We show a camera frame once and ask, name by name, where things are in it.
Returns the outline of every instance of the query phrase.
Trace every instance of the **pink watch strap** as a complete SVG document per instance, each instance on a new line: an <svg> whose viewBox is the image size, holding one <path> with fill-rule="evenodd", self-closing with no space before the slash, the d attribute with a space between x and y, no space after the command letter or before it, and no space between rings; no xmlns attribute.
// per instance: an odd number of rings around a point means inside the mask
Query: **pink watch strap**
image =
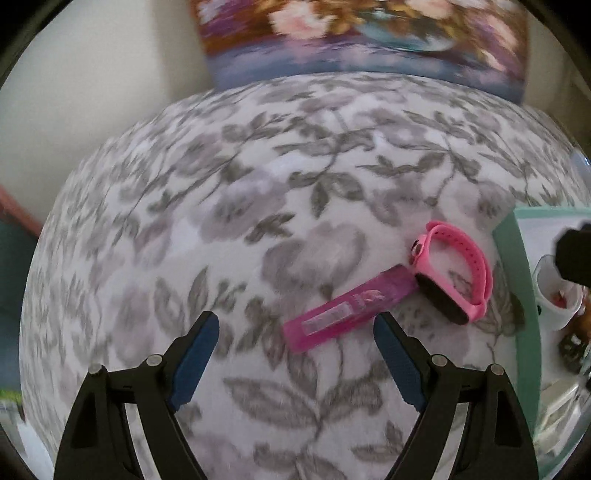
<svg viewBox="0 0 591 480"><path fill-rule="evenodd" d="M429 246L433 239L451 245L466 260L472 273L472 299L464 297L438 271L429 260ZM432 221L427 224L427 234L418 239L421 248L414 254L415 273L430 277L454 300L468 315L470 321L478 320L486 313L486 304L492 294L492 273L482 250L458 227L449 223Z"/></svg>

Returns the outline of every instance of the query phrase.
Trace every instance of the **blue gripper pad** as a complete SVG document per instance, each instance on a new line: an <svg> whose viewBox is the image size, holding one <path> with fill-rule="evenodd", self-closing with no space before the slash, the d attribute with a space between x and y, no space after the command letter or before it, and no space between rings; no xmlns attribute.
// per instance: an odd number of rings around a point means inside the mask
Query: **blue gripper pad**
<svg viewBox="0 0 591 480"><path fill-rule="evenodd" d="M195 389L220 335L220 324L217 317L211 314L205 320L199 334L187 349L178 365L173 378L173 392L168 398L168 405L177 411L182 405L191 401Z"/></svg>
<svg viewBox="0 0 591 480"><path fill-rule="evenodd" d="M427 405L427 399L421 386L421 375L413 360L388 326L388 322L381 315L377 315L374 320L374 339L398 390L400 390L402 399L421 413Z"/></svg>

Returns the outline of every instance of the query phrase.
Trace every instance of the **pink toothbrush case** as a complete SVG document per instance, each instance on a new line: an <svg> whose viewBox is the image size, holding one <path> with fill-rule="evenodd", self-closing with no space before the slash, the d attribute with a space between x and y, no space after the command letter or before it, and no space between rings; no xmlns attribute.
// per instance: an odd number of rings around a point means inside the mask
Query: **pink toothbrush case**
<svg viewBox="0 0 591 480"><path fill-rule="evenodd" d="M381 272L359 287L283 324L293 352L316 345L358 327L418 290L413 274L403 265Z"/></svg>

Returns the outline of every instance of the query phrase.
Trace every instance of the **pillow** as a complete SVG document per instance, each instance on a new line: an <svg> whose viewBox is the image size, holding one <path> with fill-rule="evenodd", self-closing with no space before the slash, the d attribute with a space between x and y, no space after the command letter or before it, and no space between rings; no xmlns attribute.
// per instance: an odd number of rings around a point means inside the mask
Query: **pillow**
<svg viewBox="0 0 591 480"><path fill-rule="evenodd" d="M191 0L218 88L301 73L396 72L519 102L527 11L512 0Z"/></svg>

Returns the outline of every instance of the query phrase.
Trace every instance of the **black watch face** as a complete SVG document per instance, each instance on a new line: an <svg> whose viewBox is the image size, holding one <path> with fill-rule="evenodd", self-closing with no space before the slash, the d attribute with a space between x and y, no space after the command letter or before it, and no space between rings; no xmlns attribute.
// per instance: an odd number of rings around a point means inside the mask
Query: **black watch face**
<svg viewBox="0 0 591 480"><path fill-rule="evenodd" d="M422 274L415 275L418 287L433 306L444 314L448 320L458 325L465 325L469 318L466 312L454 302L433 280Z"/></svg>

